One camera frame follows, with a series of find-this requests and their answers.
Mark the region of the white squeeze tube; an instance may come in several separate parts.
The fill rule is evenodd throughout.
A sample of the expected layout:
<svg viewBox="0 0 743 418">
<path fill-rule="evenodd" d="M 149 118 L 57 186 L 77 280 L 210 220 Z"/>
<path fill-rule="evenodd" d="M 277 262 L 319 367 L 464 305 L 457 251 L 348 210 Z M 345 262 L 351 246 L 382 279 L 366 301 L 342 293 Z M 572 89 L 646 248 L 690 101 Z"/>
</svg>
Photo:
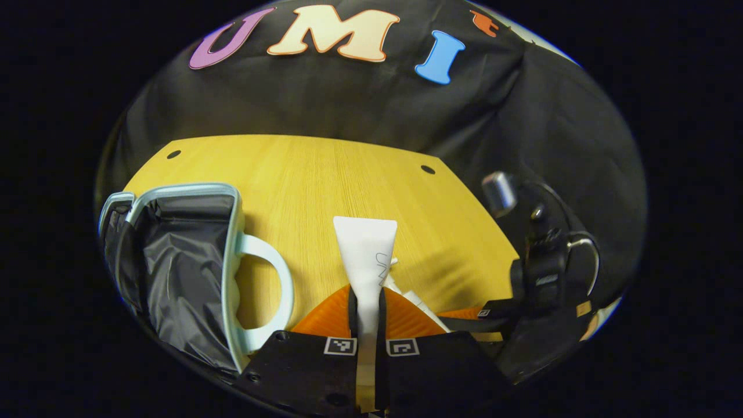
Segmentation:
<svg viewBox="0 0 743 418">
<path fill-rule="evenodd" d="M 361 411 L 368 413 L 377 409 L 375 361 L 380 294 L 388 277 L 398 223 L 342 216 L 334 217 L 333 223 L 345 272 L 356 297 L 356 401 Z"/>
</svg>

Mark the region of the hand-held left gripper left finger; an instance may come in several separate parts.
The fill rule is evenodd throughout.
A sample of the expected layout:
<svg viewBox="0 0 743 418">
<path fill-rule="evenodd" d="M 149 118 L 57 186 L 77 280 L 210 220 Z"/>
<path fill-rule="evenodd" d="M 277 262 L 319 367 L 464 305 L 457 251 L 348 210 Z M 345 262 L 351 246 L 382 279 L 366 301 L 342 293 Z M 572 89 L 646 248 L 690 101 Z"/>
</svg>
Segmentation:
<svg viewBox="0 0 743 418">
<path fill-rule="evenodd" d="M 274 331 L 235 386 L 299 416 L 356 415 L 356 297 L 343 286 L 292 330 Z"/>
</svg>

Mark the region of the light blue small suitcase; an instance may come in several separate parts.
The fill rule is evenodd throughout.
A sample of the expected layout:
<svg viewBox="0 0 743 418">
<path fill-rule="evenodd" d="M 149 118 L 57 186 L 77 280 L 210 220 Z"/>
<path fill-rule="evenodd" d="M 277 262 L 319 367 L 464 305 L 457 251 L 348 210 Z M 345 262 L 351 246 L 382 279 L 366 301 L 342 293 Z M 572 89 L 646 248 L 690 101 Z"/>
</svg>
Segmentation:
<svg viewBox="0 0 743 418">
<path fill-rule="evenodd" d="M 112 193 L 99 236 L 123 302 L 157 338 L 219 372 L 241 374 L 249 355 L 284 330 L 294 310 L 290 268 L 271 244 L 244 233 L 239 191 L 228 183 L 181 183 L 136 196 Z M 267 261 L 280 301 L 267 325 L 238 320 L 241 259 Z"/>
</svg>

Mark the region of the black backdrop cloth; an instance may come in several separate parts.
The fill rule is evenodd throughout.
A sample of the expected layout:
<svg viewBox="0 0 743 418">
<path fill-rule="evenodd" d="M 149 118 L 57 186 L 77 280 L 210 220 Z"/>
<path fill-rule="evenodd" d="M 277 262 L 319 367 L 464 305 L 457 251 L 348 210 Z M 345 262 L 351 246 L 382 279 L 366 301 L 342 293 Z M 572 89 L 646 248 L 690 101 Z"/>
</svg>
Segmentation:
<svg viewBox="0 0 743 418">
<path fill-rule="evenodd" d="M 504 170 L 544 182 L 597 240 L 592 297 L 636 278 L 648 192 L 605 90 L 554 45 L 467 0 L 277 0 L 191 42 L 128 103 L 104 143 L 93 206 L 171 140 L 336 138 L 442 158 L 482 199 Z"/>
</svg>

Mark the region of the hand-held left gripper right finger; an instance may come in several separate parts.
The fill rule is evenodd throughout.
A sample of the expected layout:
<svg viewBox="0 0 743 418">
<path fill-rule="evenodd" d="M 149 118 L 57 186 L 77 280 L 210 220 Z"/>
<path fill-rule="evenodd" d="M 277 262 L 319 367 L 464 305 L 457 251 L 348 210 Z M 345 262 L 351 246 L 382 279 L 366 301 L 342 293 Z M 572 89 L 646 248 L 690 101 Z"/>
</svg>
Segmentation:
<svg viewBox="0 0 743 418">
<path fill-rule="evenodd" d="M 467 331 L 444 331 L 412 302 L 382 289 L 376 407 L 389 416 L 481 416 L 513 389 Z"/>
</svg>

